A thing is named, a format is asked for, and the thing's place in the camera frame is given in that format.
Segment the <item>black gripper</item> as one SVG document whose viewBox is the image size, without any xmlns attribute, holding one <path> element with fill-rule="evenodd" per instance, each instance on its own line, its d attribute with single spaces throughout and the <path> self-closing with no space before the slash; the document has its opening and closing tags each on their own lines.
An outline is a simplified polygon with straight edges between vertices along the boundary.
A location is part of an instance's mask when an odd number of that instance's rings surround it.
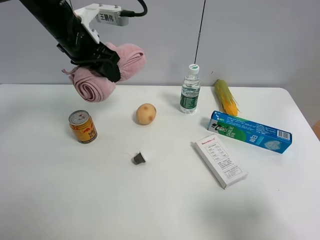
<svg viewBox="0 0 320 240">
<path fill-rule="evenodd" d="M 59 43 L 60 50 L 74 64 L 90 65 L 91 69 L 113 83 L 120 80 L 119 55 L 113 50 L 106 49 L 101 43 L 96 43 L 81 24 L 79 17 L 74 14 L 67 17 L 59 28 L 56 40 Z"/>
</svg>

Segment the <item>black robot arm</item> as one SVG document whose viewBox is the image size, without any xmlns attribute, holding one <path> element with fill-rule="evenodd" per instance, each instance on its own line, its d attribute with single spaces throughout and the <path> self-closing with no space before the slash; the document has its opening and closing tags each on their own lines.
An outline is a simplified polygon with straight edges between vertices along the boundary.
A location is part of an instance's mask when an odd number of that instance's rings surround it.
<svg viewBox="0 0 320 240">
<path fill-rule="evenodd" d="M 118 82 L 121 78 L 119 55 L 91 37 L 65 0 L 22 0 L 21 3 L 57 40 L 58 49 L 73 65 L 86 67 Z"/>
</svg>

